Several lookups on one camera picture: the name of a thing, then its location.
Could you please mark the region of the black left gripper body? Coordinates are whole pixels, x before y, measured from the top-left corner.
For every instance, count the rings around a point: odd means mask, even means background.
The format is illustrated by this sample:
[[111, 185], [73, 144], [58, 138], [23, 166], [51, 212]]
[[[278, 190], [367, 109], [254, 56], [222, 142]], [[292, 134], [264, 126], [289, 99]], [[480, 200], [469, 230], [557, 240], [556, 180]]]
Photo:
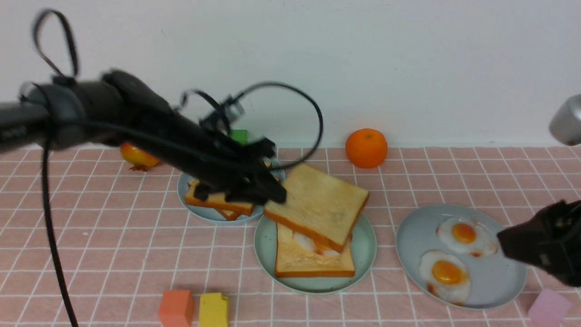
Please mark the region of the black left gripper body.
[[226, 136], [194, 136], [193, 145], [204, 153], [194, 197], [206, 200], [210, 194], [227, 192], [243, 183], [274, 180], [264, 158], [275, 153], [276, 145], [268, 138], [241, 145]]

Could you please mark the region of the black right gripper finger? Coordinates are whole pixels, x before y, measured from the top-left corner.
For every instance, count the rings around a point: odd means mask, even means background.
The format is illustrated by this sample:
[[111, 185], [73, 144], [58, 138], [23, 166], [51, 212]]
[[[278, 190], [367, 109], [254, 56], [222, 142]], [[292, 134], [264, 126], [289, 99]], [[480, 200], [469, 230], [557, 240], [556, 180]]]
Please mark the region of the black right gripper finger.
[[505, 228], [498, 232], [497, 238], [505, 257], [531, 266], [543, 266], [539, 244], [545, 241], [545, 232], [539, 218]]

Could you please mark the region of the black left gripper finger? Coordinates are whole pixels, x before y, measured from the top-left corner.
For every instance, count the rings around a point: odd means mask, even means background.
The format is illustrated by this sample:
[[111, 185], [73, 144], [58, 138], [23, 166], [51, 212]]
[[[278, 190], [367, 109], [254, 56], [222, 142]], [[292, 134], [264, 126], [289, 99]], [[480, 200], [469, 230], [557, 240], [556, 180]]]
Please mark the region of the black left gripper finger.
[[286, 203], [287, 191], [275, 179], [258, 183], [243, 183], [227, 192], [229, 203], [252, 203], [264, 205], [268, 201]]

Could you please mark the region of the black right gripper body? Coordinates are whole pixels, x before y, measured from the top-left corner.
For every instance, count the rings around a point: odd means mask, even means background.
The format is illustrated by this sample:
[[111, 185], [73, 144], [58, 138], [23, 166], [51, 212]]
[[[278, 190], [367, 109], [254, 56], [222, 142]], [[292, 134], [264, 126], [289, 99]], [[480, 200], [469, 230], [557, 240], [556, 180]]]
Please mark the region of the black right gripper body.
[[543, 238], [537, 245], [540, 267], [562, 284], [581, 285], [581, 201], [562, 200], [540, 210]]

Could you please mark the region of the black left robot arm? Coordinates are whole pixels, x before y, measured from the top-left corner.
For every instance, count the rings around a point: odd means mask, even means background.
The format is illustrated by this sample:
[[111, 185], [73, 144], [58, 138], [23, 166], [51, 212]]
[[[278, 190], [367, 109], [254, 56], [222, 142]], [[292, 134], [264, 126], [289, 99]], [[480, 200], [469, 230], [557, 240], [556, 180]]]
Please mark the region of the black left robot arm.
[[113, 70], [98, 81], [54, 77], [19, 101], [1, 103], [1, 151], [30, 144], [64, 150], [85, 143], [130, 143], [197, 178], [195, 198], [222, 193], [230, 201], [284, 203], [287, 192], [264, 158], [274, 143], [241, 145], [230, 138], [233, 99], [212, 106], [199, 123], [183, 116], [135, 76]]

